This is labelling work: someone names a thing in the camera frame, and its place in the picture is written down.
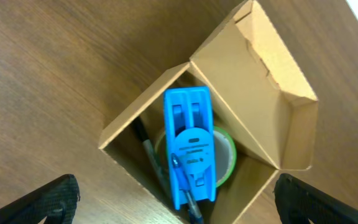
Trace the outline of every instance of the box flap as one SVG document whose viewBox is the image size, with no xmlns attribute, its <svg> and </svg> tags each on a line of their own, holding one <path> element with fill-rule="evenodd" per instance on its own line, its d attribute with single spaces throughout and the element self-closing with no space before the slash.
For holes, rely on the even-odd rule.
<svg viewBox="0 0 358 224">
<path fill-rule="evenodd" d="M 252 3 L 252 12 L 236 23 L 242 35 L 264 61 L 274 80 L 289 96 L 317 100 L 308 81 L 280 38 L 262 6 Z"/>
<path fill-rule="evenodd" d="M 267 163 L 279 168 L 290 123 L 291 106 L 272 88 L 269 71 L 249 52 L 247 40 L 228 21 L 218 35 L 191 58 L 256 142 L 246 144 Z"/>
<path fill-rule="evenodd" d="M 227 102 L 223 99 L 218 91 L 212 86 L 211 82 L 198 70 L 196 65 L 192 62 L 188 70 L 191 72 L 197 80 L 192 80 L 190 85 L 208 85 L 211 91 L 211 100 L 214 108 L 214 125 L 226 130 L 230 136 L 238 143 L 237 151 L 247 155 L 253 155 L 254 158 L 259 160 L 267 160 L 263 152 L 255 154 L 251 149 L 258 149 L 259 145 L 255 139 L 246 130 L 244 123 L 236 116 Z"/>
<path fill-rule="evenodd" d="M 212 33 L 208 36 L 206 40 L 198 47 L 198 49 L 195 51 L 194 54 L 196 54 L 199 50 L 204 48 L 211 40 L 213 40 L 220 31 L 225 27 L 226 23 L 233 19 L 233 17 L 236 17 L 238 19 L 244 17 L 246 14 L 250 13 L 251 10 L 251 2 L 250 1 L 244 1 L 240 3 L 238 6 L 236 6 L 234 9 L 230 11 L 230 13 L 223 19 L 223 21 L 215 28 L 215 30 L 212 31 Z"/>
<path fill-rule="evenodd" d="M 183 72 L 189 68 L 189 63 L 183 63 L 165 71 L 138 98 L 135 99 L 114 121 L 102 132 L 99 149 L 105 148 L 124 128 L 155 101 Z"/>
<path fill-rule="evenodd" d="M 233 178 L 220 189 L 211 223 L 235 223 L 262 193 L 278 171 L 255 159 L 240 155 Z"/>
<path fill-rule="evenodd" d="M 311 167 L 317 117 L 317 101 L 294 107 L 282 169 L 303 170 Z"/>
</svg>

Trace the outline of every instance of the blue plastic holder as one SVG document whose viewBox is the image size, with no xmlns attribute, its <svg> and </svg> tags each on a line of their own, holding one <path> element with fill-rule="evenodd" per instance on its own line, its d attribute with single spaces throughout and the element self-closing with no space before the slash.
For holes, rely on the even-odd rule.
<svg viewBox="0 0 358 224">
<path fill-rule="evenodd" d="M 177 155 L 183 166 L 182 169 L 195 200 L 215 201 L 213 113 L 208 87 L 166 90 L 164 92 L 164 118 L 167 161 L 175 209 L 179 210 L 180 205 L 187 203 L 187 200 L 181 189 L 185 186 L 182 184 L 183 177 L 177 177 L 172 165 L 172 153 Z"/>
</svg>

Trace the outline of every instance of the cardboard edge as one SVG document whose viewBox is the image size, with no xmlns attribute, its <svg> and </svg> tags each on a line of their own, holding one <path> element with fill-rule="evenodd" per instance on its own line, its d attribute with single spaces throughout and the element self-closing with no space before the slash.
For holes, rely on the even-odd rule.
<svg viewBox="0 0 358 224">
<path fill-rule="evenodd" d="M 296 84 L 283 85 L 283 91 L 288 92 L 288 90 L 291 89 L 289 86 L 300 85 L 302 88 L 291 89 L 294 91 L 292 93 L 293 95 L 309 98 L 311 100 L 317 100 L 316 93 L 313 91 L 305 77 L 305 74 L 301 71 L 296 60 L 288 50 L 287 45 L 284 43 L 281 36 L 277 32 L 269 16 L 266 15 L 266 12 L 258 1 L 252 0 L 252 2 L 251 13 L 236 21 L 237 28 L 240 30 L 244 38 L 250 42 L 252 48 L 270 71 L 272 78 L 279 85 L 281 83 L 288 82 L 288 80 L 284 81 L 288 78 L 288 76 L 279 75 L 285 73 L 283 72 L 284 70 L 288 70 L 290 73 L 296 73 L 297 78 L 292 78 L 290 80 L 291 82 L 296 82 Z M 254 27 L 256 20 L 259 26 Z M 271 49 L 269 46 L 274 46 L 276 51 L 279 52 L 282 56 L 277 57 L 276 55 L 271 54 L 269 50 L 266 50 L 266 48 Z"/>
<path fill-rule="evenodd" d="M 172 211 L 171 211 L 171 208 L 170 208 L 169 206 L 165 205 L 161 200 L 159 200 L 147 187 L 145 187 L 145 185 L 144 185 L 143 183 L 139 182 L 139 180 L 138 180 L 134 175 L 132 175 L 132 172 L 129 171 L 129 169 L 131 169 L 131 167 L 129 167 L 129 166 L 123 166 L 119 161 L 117 161 L 117 160 L 116 160 L 112 155 L 110 155 L 108 152 L 106 152 L 105 150 L 102 150 L 102 151 L 103 151 L 103 153 L 104 153 L 105 155 L 107 155 L 109 158 L 112 159 L 113 163 L 115 163 L 115 164 L 119 167 L 119 169 L 122 169 L 122 170 L 124 171 L 124 173 L 125 173 L 129 178 L 133 179 L 133 180 L 136 182 L 136 184 L 139 185 L 139 186 L 142 188 L 142 190 L 144 190 L 148 195 L 150 195 L 150 196 L 152 197 L 152 199 L 156 200 L 157 203 L 161 204 L 164 208 L 166 208 L 167 211 L 168 211 L 173 217 L 175 217 L 176 219 L 182 221 L 182 223 L 185 222 L 185 220 L 184 220 L 181 216 L 179 216 L 179 215 L 177 215 L 176 213 L 172 212 Z"/>
<path fill-rule="evenodd" d="M 101 133 L 99 149 L 104 149 L 124 128 L 126 128 L 141 112 L 150 106 L 181 74 L 190 67 L 186 62 L 166 70 L 140 96 L 138 96 L 116 119 Z"/>
<path fill-rule="evenodd" d="M 247 16 L 252 11 L 252 4 L 254 3 L 254 0 L 248 0 L 243 3 L 243 5 L 239 5 L 239 9 L 233 16 L 233 19 L 235 22 L 240 21 L 242 18 Z"/>
<path fill-rule="evenodd" d="M 238 221 L 276 176 L 278 170 L 263 162 L 243 156 L 239 157 L 235 172 L 237 174 L 221 186 L 216 199 L 217 204 L 211 214 L 211 223 L 223 224 Z"/>
<path fill-rule="evenodd" d="M 204 73 L 197 67 L 197 65 L 190 60 L 191 63 L 191 67 L 192 69 L 196 70 L 198 73 L 198 76 L 202 78 L 202 80 L 205 82 L 205 84 L 207 84 L 209 86 L 209 88 L 211 89 L 211 91 L 213 91 L 213 93 L 223 102 L 223 104 L 225 105 L 225 107 L 233 114 L 233 117 L 235 117 L 235 119 L 238 121 L 238 123 L 242 126 L 242 128 L 244 128 L 244 130 L 246 130 L 249 135 L 251 136 L 251 138 L 254 140 L 254 142 L 256 143 L 256 145 L 258 145 L 258 147 L 262 150 L 264 156 L 269 160 L 270 164 L 272 166 L 274 166 L 276 169 L 279 169 L 279 165 L 276 164 L 274 162 L 274 160 L 267 154 L 267 152 L 264 150 L 264 148 L 260 145 L 260 143 L 258 142 L 258 140 L 256 140 L 256 138 L 252 135 L 252 133 L 248 130 L 248 128 L 245 126 L 245 124 L 239 119 L 238 115 L 236 115 L 236 113 L 231 109 L 231 107 L 228 105 L 228 103 L 224 100 L 224 98 L 218 93 L 218 91 L 215 89 L 215 87 L 212 85 L 212 83 L 209 82 L 209 80 L 206 78 L 206 76 L 204 75 Z"/>
<path fill-rule="evenodd" d="M 268 184 L 271 183 L 271 181 L 276 177 L 279 170 L 275 170 L 273 174 L 266 180 L 264 185 L 256 192 L 255 196 L 251 199 L 251 201 L 248 203 L 247 206 L 244 207 L 243 211 L 238 215 L 238 217 L 234 220 L 233 223 L 237 223 L 241 216 L 248 210 L 248 208 L 256 201 L 256 199 L 259 197 L 259 195 L 265 190 L 265 188 L 268 186 Z"/>
<path fill-rule="evenodd" d="M 234 16 L 244 17 L 241 15 L 250 13 L 250 12 L 247 12 L 247 10 L 251 10 L 251 7 L 247 6 L 247 3 L 249 3 L 249 2 L 252 3 L 252 1 L 253 0 L 243 1 L 239 5 L 237 5 L 234 9 L 232 9 L 229 12 L 229 14 L 222 20 L 222 22 L 212 31 L 212 33 L 207 37 L 207 39 L 204 40 L 204 42 L 197 48 L 197 50 L 193 53 L 193 55 L 190 58 L 192 58 L 194 55 L 197 54 L 197 52 L 199 52 L 202 48 L 204 48 L 206 45 L 208 45 L 211 42 L 211 40 L 213 40 L 223 30 L 223 28 L 226 26 L 226 24 L 231 19 L 233 19 Z"/>
<path fill-rule="evenodd" d="M 311 168 L 318 120 L 318 101 L 295 106 L 280 169 Z"/>
</svg>

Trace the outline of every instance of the wooden table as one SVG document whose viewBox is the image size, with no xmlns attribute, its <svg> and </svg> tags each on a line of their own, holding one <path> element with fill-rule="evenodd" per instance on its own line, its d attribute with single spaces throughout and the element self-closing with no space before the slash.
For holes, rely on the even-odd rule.
<svg viewBox="0 0 358 224">
<path fill-rule="evenodd" d="M 237 3 L 0 1 L 0 207 L 72 173 L 75 223 L 177 222 L 98 138 Z M 343 0 L 261 4 L 320 100 L 314 167 L 292 174 L 358 209 L 358 23 Z M 279 223 L 272 189 L 241 222 Z"/>
</svg>

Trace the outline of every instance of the marker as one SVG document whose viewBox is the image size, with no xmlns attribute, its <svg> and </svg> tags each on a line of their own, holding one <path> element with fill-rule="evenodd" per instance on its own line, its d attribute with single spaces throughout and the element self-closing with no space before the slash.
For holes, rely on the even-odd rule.
<svg viewBox="0 0 358 224">
<path fill-rule="evenodd" d="M 197 206 L 197 202 L 194 199 L 194 196 L 191 194 L 190 183 L 187 179 L 185 171 L 182 168 L 181 162 L 175 153 L 171 154 L 173 170 L 177 175 L 179 187 L 183 190 L 185 197 L 187 199 L 187 203 L 189 205 L 190 211 L 190 221 L 195 221 L 195 223 L 204 223 L 203 216 L 200 212 L 200 209 Z"/>
<path fill-rule="evenodd" d="M 132 122 L 132 128 L 134 129 L 137 137 L 143 144 L 143 147 L 146 151 L 147 156 L 149 157 L 149 160 L 152 164 L 155 174 L 157 175 L 158 181 L 163 188 L 163 191 L 169 198 L 171 198 L 171 191 L 168 185 L 168 180 L 164 178 L 161 163 L 157 155 L 155 154 L 153 144 L 150 141 L 146 129 L 144 128 L 143 122 L 139 117 L 135 118 L 135 120 Z"/>
</svg>

